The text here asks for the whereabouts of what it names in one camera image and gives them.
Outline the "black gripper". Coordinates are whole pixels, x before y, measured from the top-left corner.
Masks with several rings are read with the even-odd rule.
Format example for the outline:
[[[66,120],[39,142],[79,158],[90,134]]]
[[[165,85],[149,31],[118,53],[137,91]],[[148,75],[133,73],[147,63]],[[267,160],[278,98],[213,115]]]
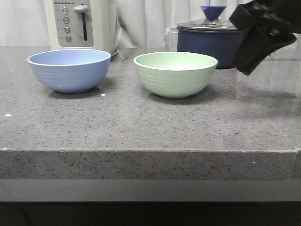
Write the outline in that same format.
[[[297,40],[291,34],[301,33],[301,2],[252,0],[239,4],[229,20],[240,30],[250,28],[233,60],[248,76],[268,55]]]

